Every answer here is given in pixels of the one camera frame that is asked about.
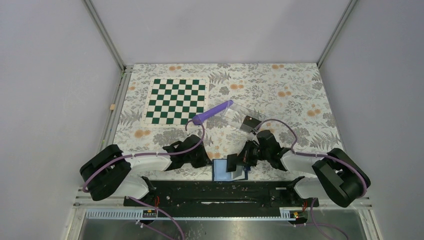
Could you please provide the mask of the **black credit card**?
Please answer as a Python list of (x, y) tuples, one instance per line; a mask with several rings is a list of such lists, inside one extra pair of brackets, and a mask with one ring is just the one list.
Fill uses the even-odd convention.
[(246, 132), (246, 133), (250, 133), (250, 132), (254, 131), (261, 122), (262, 122), (261, 120), (247, 115), (243, 119), (239, 129)]

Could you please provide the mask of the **clear plastic card box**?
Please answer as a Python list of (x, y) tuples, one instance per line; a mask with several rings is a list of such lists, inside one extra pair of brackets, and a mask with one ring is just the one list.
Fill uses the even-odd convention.
[[(225, 120), (230, 126), (240, 130), (240, 126), (242, 124), (242, 121), (244, 120), (244, 118), (246, 116), (251, 116), (254, 117), (258, 120), (260, 120), (261, 122), (263, 122), (266, 118), (266, 115), (263, 113), (260, 113), (256, 110), (241, 106), (237, 103), (233, 103), (232, 106), (230, 106), (229, 108), (226, 108), (225, 110), (223, 110), (220, 113), (220, 116), (223, 120)], [(256, 133), (258, 126), (256, 127), (256, 129), (252, 132), (248, 132), (248, 133)]]

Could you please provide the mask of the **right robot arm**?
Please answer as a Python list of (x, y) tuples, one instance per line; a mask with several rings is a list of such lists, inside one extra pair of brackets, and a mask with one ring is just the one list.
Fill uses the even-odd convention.
[(370, 178), (340, 148), (326, 154), (296, 152), (282, 147), (269, 130), (256, 134), (256, 140), (246, 141), (240, 153), (227, 156), (227, 172), (237, 167), (255, 167), (258, 161), (268, 162), (274, 169), (311, 174), (291, 182), (287, 201), (301, 205), (309, 198), (326, 198), (346, 208), (361, 198), (371, 185)]

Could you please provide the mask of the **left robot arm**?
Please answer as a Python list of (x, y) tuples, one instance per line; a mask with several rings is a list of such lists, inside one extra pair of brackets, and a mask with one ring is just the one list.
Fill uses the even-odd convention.
[(148, 206), (155, 200), (153, 186), (142, 173), (167, 172), (191, 164), (195, 169), (212, 164), (201, 138), (192, 134), (184, 141), (164, 146), (158, 152), (124, 154), (117, 144), (111, 144), (86, 162), (79, 173), (85, 192), (93, 201), (110, 196), (135, 197)]

